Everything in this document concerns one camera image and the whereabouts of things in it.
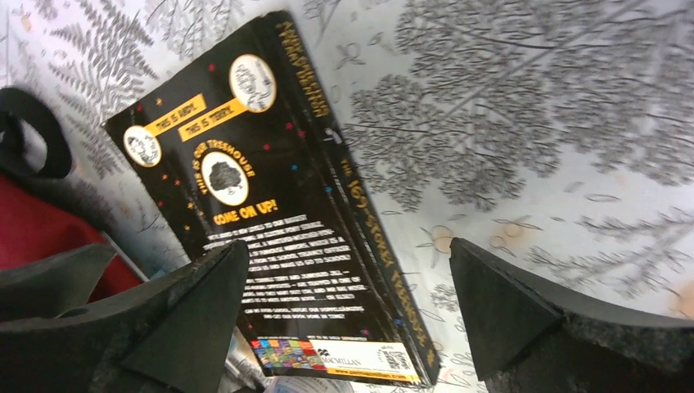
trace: black book cover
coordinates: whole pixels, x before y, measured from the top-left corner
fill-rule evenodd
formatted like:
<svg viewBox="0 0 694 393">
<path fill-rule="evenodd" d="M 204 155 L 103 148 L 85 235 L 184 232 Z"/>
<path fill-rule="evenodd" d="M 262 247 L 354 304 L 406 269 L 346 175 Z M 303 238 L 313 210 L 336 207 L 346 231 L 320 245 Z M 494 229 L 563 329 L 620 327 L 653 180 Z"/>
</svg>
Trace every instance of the black book cover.
<svg viewBox="0 0 694 393">
<path fill-rule="evenodd" d="M 195 260 L 250 249 L 267 375 L 427 386 L 439 358 L 291 15 L 256 18 L 106 122 Z"/>
</svg>

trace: tree illustration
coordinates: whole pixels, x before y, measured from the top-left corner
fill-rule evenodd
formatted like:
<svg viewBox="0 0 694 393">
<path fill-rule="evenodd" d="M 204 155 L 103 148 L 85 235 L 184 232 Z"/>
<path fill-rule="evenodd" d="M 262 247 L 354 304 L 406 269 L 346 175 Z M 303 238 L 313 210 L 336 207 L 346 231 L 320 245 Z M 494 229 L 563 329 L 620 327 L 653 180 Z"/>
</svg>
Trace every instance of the tree illustration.
<svg viewBox="0 0 694 393">
<path fill-rule="evenodd" d="M 452 313 L 460 309 L 455 288 L 443 283 L 436 284 L 434 290 L 431 291 L 431 303 L 437 309 L 446 309 Z"/>
<path fill-rule="evenodd" d="M 54 20 L 58 17 L 54 0 L 34 0 L 36 12 L 46 20 Z"/>
<path fill-rule="evenodd" d="M 405 210 L 436 183 L 451 204 L 488 211 L 524 176 L 555 173 L 565 147 L 602 172 L 689 183 L 693 6 L 408 1 L 396 43 L 410 76 L 351 97 L 345 131 L 367 183 Z"/>
<path fill-rule="evenodd" d="M 526 260 L 534 267 L 550 270 L 561 285 L 580 288 L 603 283 L 628 299 L 645 291 L 668 290 L 669 282 L 662 269 L 683 273 L 685 264 L 694 259 L 678 251 L 677 244 L 694 232 L 694 210 L 672 208 L 653 221 L 639 220 L 628 224 L 615 218 L 602 222 L 583 217 L 577 224 L 598 237 L 620 242 L 645 239 L 637 251 L 599 253 L 590 256 L 558 258 L 540 247 L 532 247 Z"/>
<path fill-rule="evenodd" d="M 6 59 L 3 53 L 8 53 L 9 52 L 9 45 L 10 45 L 10 26 L 7 26 L 7 30 L 5 31 L 5 34 L 0 36 L 0 86 L 4 86 L 8 82 L 8 76 L 10 74 L 9 71 L 9 62 L 10 59 Z"/>
<path fill-rule="evenodd" d="M 215 162 L 210 172 L 210 187 L 215 191 L 226 190 L 241 185 L 241 172 L 226 162 Z"/>
<path fill-rule="evenodd" d="M 212 48 L 240 26 L 242 0 L 146 0 L 145 24 L 162 33 L 169 50 L 192 59 Z"/>
<path fill-rule="evenodd" d="M 319 33 L 318 42 L 325 34 L 328 24 L 335 14 L 341 0 L 304 0 L 304 17 L 307 20 L 317 20 Z"/>
<path fill-rule="evenodd" d="M 145 78 L 158 79 L 145 62 L 140 46 L 153 41 L 137 20 L 118 11 L 111 0 L 94 2 L 78 0 L 86 26 L 70 24 L 51 31 L 50 35 L 71 44 L 79 60 L 49 64 L 61 81 L 58 96 L 79 117 L 68 118 L 69 125 L 81 137 L 100 178 L 122 173 L 125 162 L 113 142 L 100 132 L 100 124 L 145 93 Z"/>
<path fill-rule="evenodd" d="M 21 81 L 22 84 L 27 86 L 27 89 L 31 90 L 32 93 L 36 93 L 36 88 L 40 85 L 38 83 L 38 69 L 34 55 L 29 53 L 28 50 L 29 42 L 16 39 L 16 37 L 12 38 L 15 40 L 18 56 L 14 59 L 16 62 L 10 62 L 10 59 L 6 59 L 9 80 L 15 83 Z M 10 42 L 12 41 L 9 30 L 4 41 L 7 42 L 7 52 L 9 53 Z"/>
</svg>

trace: circular illustration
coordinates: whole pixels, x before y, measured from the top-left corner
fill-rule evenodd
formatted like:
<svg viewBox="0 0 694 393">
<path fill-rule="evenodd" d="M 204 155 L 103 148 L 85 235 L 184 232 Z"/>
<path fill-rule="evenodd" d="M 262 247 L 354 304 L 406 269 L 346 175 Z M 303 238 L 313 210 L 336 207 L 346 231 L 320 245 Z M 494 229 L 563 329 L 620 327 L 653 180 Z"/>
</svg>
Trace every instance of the circular illustration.
<svg viewBox="0 0 694 393">
<path fill-rule="evenodd" d="M 256 55 L 241 55 L 229 70 L 229 85 L 241 104 L 254 113 L 265 112 L 277 98 L 277 82 L 268 63 Z"/>
<path fill-rule="evenodd" d="M 202 159 L 201 173 L 212 196 L 224 205 L 238 206 L 248 197 L 248 178 L 230 156 L 211 152 Z"/>
<path fill-rule="evenodd" d="M 123 146 L 128 156 L 138 165 L 150 168 L 161 160 L 161 145 L 156 137 L 141 125 L 125 130 Z"/>
</svg>

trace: black strap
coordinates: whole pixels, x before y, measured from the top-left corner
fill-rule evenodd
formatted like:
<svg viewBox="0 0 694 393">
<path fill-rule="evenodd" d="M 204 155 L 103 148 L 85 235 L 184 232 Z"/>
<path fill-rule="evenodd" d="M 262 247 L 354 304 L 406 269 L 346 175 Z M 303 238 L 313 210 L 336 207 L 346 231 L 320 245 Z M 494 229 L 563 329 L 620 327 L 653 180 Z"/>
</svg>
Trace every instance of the black strap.
<svg viewBox="0 0 694 393">
<path fill-rule="evenodd" d="M 23 157 L 21 120 L 46 142 L 46 164 L 38 172 Z M 15 87 L 0 89 L 0 138 L 0 170 L 9 174 L 64 178 L 72 168 L 72 155 L 56 117 L 36 97 Z"/>
</svg>

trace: red fabric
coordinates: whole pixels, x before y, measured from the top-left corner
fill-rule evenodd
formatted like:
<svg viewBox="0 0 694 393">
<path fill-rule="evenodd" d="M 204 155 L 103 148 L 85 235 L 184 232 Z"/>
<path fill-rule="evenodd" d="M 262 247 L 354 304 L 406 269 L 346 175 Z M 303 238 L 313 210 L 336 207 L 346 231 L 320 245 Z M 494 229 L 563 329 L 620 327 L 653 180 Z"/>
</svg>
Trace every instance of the red fabric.
<svg viewBox="0 0 694 393">
<path fill-rule="evenodd" d="M 27 193 L 0 174 L 0 270 L 15 268 L 92 243 L 106 243 L 86 221 Z M 140 283 L 116 256 L 106 268 L 90 301 Z"/>
</svg>

